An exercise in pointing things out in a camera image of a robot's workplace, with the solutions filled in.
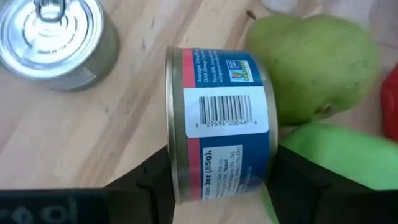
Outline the blue label tuna can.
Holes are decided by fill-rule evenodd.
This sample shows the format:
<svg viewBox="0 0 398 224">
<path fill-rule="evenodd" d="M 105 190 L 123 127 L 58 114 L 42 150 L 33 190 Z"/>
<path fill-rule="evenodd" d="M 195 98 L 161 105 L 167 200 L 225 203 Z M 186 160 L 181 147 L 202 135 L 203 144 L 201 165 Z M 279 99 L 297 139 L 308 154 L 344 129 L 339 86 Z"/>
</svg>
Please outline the blue label tuna can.
<svg viewBox="0 0 398 224">
<path fill-rule="evenodd" d="M 168 47 L 165 104 L 177 203 L 260 189 L 277 152 L 274 90 L 245 50 Z"/>
</svg>

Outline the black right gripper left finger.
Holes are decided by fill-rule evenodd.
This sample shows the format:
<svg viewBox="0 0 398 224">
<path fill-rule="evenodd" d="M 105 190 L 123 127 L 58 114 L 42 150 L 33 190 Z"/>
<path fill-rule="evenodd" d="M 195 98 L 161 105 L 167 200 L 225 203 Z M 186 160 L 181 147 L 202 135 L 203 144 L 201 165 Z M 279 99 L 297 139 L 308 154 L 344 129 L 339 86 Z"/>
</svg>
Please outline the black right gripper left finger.
<svg viewBox="0 0 398 224">
<path fill-rule="evenodd" d="M 110 224 L 172 224 L 175 196 L 168 147 L 105 186 Z"/>
</svg>

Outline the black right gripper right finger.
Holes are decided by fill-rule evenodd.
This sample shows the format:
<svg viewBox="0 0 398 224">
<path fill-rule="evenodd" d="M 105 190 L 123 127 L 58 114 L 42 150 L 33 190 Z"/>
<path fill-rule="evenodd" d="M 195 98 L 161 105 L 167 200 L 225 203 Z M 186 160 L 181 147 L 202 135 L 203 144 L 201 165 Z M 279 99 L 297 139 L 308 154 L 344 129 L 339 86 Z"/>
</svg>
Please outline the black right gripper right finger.
<svg viewBox="0 0 398 224">
<path fill-rule="evenodd" d="M 273 224 L 398 224 L 398 188 L 373 190 L 279 146 L 265 210 Z"/>
</svg>

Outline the green pear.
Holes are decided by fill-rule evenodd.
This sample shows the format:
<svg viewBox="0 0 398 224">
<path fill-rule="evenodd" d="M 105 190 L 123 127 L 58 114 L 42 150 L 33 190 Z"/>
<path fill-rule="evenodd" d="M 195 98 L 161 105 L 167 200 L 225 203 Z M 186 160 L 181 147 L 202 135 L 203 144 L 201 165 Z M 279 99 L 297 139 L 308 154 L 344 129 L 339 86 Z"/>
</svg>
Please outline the green pear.
<svg viewBox="0 0 398 224">
<path fill-rule="evenodd" d="M 332 15 L 256 17 L 245 48 L 267 69 L 284 126 L 352 108 L 379 76 L 379 49 L 370 33 Z"/>
</svg>

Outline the Van Camp's tuna can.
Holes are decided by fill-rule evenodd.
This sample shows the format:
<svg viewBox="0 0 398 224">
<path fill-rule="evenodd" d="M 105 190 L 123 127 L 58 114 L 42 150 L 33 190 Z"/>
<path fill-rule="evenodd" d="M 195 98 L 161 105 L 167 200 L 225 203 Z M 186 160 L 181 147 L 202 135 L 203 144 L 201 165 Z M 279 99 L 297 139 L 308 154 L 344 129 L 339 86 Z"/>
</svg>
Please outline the Van Camp's tuna can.
<svg viewBox="0 0 398 224">
<path fill-rule="evenodd" d="M 57 91 L 109 75 L 119 34 L 99 0 L 0 0 L 0 63 Z"/>
</svg>

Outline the red bell pepper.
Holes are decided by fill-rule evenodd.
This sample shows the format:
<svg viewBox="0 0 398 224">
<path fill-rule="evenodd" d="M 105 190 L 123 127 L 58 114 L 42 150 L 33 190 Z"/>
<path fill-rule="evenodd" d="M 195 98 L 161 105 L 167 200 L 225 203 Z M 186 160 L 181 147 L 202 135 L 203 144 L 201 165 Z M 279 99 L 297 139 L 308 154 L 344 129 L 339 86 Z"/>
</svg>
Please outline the red bell pepper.
<svg viewBox="0 0 398 224">
<path fill-rule="evenodd" d="M 383 81 L 380 94 L 384 133 L 398 142 L 398 62 Z"/>
</svg>

